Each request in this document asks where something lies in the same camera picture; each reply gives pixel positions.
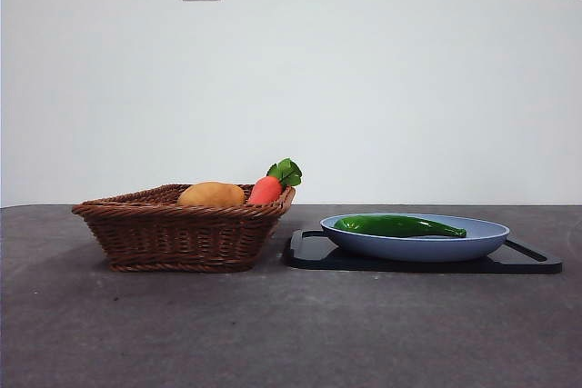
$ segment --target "white wall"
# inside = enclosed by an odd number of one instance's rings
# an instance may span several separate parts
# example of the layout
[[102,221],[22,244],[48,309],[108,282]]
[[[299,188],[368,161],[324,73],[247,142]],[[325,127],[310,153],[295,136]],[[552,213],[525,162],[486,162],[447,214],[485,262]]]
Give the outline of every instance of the white wall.
[[3,0],[3,205],[580,204],[581,0]]

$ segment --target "basket rim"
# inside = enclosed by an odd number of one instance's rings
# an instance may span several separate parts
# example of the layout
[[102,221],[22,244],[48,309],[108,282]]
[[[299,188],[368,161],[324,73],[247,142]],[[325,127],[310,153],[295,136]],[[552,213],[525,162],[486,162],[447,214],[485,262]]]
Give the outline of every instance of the basket rim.
[[[290,206],[295,196],[295,188],[287,186],[277,200],[269,204],[242,204],[240,206],[178,206],[176,204],[156,204],[143,202],[120,202],[119,199],[144,194],[154,194],[168,189],[179,187],[187,188],[191,184],[164,184],[156,188],[150,188],[134,193],[120,194],[101,199],[87,200],[72,207],[73,214],[82,216],[107,214],[133,215],[133,214],[171,214],[171,215],[243,215],[246,217],[261,217],[265,215],[281,215]],[[252,188],[252,184],[237,184],[241,187]]]

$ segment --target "plate rim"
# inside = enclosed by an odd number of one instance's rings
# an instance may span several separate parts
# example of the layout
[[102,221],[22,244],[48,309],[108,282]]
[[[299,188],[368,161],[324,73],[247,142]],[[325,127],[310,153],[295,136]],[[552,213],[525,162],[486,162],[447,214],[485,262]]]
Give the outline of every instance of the plate rim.
[[[453,237],[453,238],[419,238],[419,237],[415,237],[415,236],[408,236],[408,237],[399,237],[399,236],[382,236],[382,235],[370,235],[370,234],[357,234],[354,232],[348,232],[348,231],[343,231],[341,229],[336,229],[335,227],[329,226],[327,224],[324,224],[324,221],[330,221],[332,219],[336,219],[339,220],[340,218],[344,218],[344,217],[350,217],[350,216],[354,216],[354,215],[403,215],[403,216],[410,216],[410,215],[422,215],[423,217],[430,217],[430,216],[436,216],[436,217],[448,217],[448,218],[457,218],[457,219],[461,219],[461,220],[470,220],[473,222],[480,222],[480,223],[487,223],[487,224],[494,224],[497,226],[500,226],[504,229],[504,232],[502,232],[501,234],[492,234],[492,235],[486,235],[486,236],[477,236],[477,237],[465,237],[465,238],[457,238],[457,237]],[[425,242],[442,242],[444,239],[447,240],[450,243],[453,242],[466,242],[466,241],[479,241],[479,240],[484,240],[484,239],[489,239],[489,238],[500,238],[505,236],[507,238],[507,236],[511,233],[511,229],[509,229],[507,226],[505,226],[504,224],[500,224],[500,223],[496,223],[496,222],[491,222],[488,220],[480,220],[478,218],[471,218],[471,217],[461,217],[461,216],[457,216],[457,215],[446,215],[446,214],[422,214],[422,213],[390,213],[390,212],[379,212],[379,213],[352,213],[352,214],[339,214],[339,215],[330,215],[329,217],[326,217],[322,220],[319,221],[319,225],[324,228],[324,229],[329,229],[332,232],[338,232],[341,234],[348,234],[348,235],[359,235],[359,236],[363,236],[363,237],[368,237],[368,238],[374,238],[374,239],[380,239],[380,240],[398,240],[398,241],[418,241],[418,240],[422,240]]]

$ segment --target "toy carrot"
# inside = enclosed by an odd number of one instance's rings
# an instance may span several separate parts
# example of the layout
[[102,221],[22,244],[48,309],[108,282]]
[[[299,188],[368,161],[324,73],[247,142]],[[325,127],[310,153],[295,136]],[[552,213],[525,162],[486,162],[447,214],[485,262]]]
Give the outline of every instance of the toy carrot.
[[269,204],[279,198],[286,186],[301,184],[301,170],[290,158],[271,165],[266,176],[256,181],[247,204]]

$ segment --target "potato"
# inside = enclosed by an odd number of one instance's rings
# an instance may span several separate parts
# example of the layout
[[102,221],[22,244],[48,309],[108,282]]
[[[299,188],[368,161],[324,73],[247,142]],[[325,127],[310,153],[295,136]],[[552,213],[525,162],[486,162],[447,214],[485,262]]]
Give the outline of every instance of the potato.
[[234,184],[201,182],[186,188],[176,203],[179,206],[240,206],[245,203],[245,192]]

